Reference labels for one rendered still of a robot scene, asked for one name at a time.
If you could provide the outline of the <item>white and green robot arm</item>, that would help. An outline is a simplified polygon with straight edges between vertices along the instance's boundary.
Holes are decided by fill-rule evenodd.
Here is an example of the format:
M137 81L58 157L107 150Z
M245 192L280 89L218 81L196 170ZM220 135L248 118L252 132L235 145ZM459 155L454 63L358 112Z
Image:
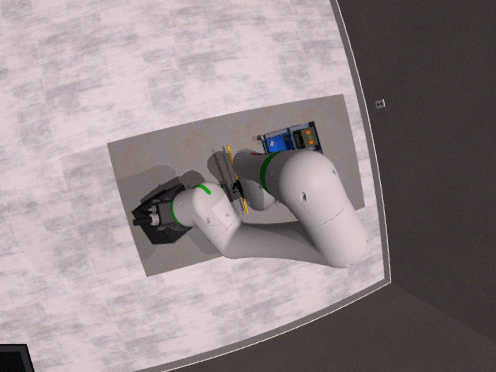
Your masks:
M171 193L163 201L151 200L152 213L133 219L133 225L150 223L157 231L166 226L185 231L196 224L229 259L279 258L333 268L357 264L367 252L368 231L333 163L312 150L258 153L243 149L233 158L241 196L256 211L267 210L276 199L298 221L244 223L224 190L203 182Z

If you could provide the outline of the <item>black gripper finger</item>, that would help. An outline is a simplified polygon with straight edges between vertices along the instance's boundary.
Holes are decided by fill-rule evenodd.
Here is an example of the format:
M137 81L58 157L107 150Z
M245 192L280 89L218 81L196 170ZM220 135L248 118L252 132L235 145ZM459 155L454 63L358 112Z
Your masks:
M240 186L240 181L238 179L235 179L235 183L232 187L232 190L233 190L233 193L236 193L237 191L239 191L239 189L237 189L237 186ZM237 183L237 184L236 184ZM235 187L236 186L236 187Z

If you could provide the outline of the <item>grey metal shelf frame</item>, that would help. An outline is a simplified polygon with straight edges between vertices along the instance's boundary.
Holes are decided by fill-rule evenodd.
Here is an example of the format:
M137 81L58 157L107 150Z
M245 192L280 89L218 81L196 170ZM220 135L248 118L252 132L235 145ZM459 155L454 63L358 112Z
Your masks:
M316 133L318 145L313 146L313 147L310 147L310 148L298 149L297 143L296 143L296 140L295 140L295 136L294 136L294 133L293 132L296 132L296 131L299 131L299 130L302 130L302 129L305 129L305 128L308 128L308 127L312 127L312 126L314 126L314 130L315 130L315 133ZM284 130L277 131L277 132L274 132L274 133L270 133L270 134L267 134L267 135L261 135L260 138L262 140L262 143L263 143L263 146L264 146L264 149L265 149L265 153L268 153L267 148L265 147L266 146L265 140L271 139L271 138L274 138L274 137L277 137L277 136L280 136L280 135L288 134L287 132L290 133L294 150L320 150L321 149L322 154L324 155L323 149L322 149L322 146L321 146L321 142L320 142L320 138L319 138L319 135L318 135L318 131L317 131L317 128L316 128L315 121L312 121L312 122L309 122L309 123L305 123L305 124L302 124L302 125L298 125L298 126L295 126L295 127L291 127L290 129L288 128L288 129L284 129ZM285 134L283 134L283 133L285 133Z

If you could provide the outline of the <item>blue open bin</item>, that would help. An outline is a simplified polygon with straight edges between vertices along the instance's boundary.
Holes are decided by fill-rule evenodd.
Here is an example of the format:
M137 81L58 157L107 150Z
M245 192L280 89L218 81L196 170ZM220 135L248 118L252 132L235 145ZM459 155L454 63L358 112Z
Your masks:
M283 139L283 137L285 135L289 138L288 141L286 141L286 140ZM271 139L265 140L265 144L266 144L266 148L267 148L268 153L273 152L273 151L276 152L276 151L283 151L283 150L292 150L292 149L294 149L289 133L288 133L288 135L287 134L285 134L285 135L282 135L282 136L278 136L278 137L275 137L275 138L271 138ZM270 143L271 140L274 141L273 147L269 146L269 143Z

